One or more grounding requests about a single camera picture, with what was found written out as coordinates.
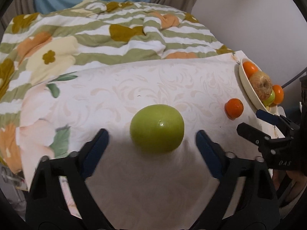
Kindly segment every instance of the green leaf pattern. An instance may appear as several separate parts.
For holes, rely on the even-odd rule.
[[[50,90],[52,97],[57,98],[60,94],[60,90],[59,90],[59,88],[56,84],[51,83],[51,82],[73,80],[73,79],[78,77],[76,75],[73,75],[73,73],[75,73],[75,72],[62,74],[62,75],[58,76],[57,78],[49,81],[46,84],[46,87],[48,87],[48,89]]]
[[[62,158],[68,155],[69,137],[70,126],[66,125],[56,130],[53,143],[49,146],[53,150],[55,158]]]
[[[59,96],[59,88],[56,86],[56,84],[47,84],[46,87],[49,88],[52,97],[57,98]]]

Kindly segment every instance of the orange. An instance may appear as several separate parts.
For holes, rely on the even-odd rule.
[[[273,85],[273,91],[275,92],[274,104],[280,104],[284,100],[284,91],[279,85]]]
[[[243,69],[246,73],[246,76],[248,77],[248,79],[258,71],[258,68],[250,61],[245,61],[243,63]]]
[[[243,110],[244,110],[243,103],[241,102],[241,100],[237,98],[232,98],[225,104],[226,114],[231,119],[240,117],[243,113]]]

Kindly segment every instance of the yellow flower pattern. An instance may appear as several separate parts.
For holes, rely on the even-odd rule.
[[[199,21],[190,13],[185,13],[185,20],[192,23],[199,23]]]
[[[10,77],[13,74],[14,62],[11,59],[5,59],[0,64],[0,99],[4,96],[9,88]]]
[[[222,45],[219,49],[216,49],[217,54],[224,54],[224,53],[233,53],[234,51]]]
[[[32,56],[36,51],[44,45],[52,41],[52,36],[49,32],[43,31],[36,34],[32,38],[26,38],[17,46],[18,56],[20,57],[19,65],[25,58]]]
[[[145,34],[143,32],[142,26],[129,28],[118,24],[112,24],[110,26],[110,35],[112,40],[114,41],[128,42],[135,35],[145,35]]]
[[[47,53],[43,55],[43,61],[45,65],[48,65],[49,63],[55,62],[56,58],[54,57],[56,53],[52,50],[49,50]]]
[[[17,34],[20,29],[30,26],[31,22],[36,20],[39,13],[31,15],[19,15],[13,18],[12,33]]]
[[[128,6],[133,5],[132,2],[122,2],[122,3],[118,3],[118,2],[109,2],[106,5],[106,11],[107,12],[112,12],[113,10],[116,10],[118,8],[125,8]]]
[[[74,36],[68,36],[49,42],[32,54],[26,65],[26,70],[32,72],[31,85],[65,73],[75,64],[74,55],[77,49],[77,39]]]

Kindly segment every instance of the floral comforter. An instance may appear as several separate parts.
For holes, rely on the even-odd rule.
[[[59,158],[72,150],[71,125],[47,120],[57,111],[46,103],[57,101],[78,71],[228,52],[192,15],[157,4],[84,0],[48,15],[17,16],[0,44],[0,161],[23,175],[22,153]]]

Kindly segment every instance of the white bowl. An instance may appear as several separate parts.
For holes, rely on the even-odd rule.
[[[263,111],[267,111],[271,114],[277,114],[277,105],[272,105],[270,106],[269,110],[266,109],[266,107],[263,105],[263,103],[260,101],[260,99],[258,98],[257,94],[255,93],[253,87],[251,86],[251,83],[248,80],[248,77],[246,76],[246,73],[243,69],[243,63],[245,61],[250,61],[249,59],[241,59],[240,61],[240,66],[239,66],[239,76],[242,82],[242,85],[244,87],[244,90],[246,91],[248,97],[250,98],[251,102],[253,103],[253,105],[256,107],[257,110],[263,110]],[[261,71],[261,69],[254,63],[252,62],[259,71]]]

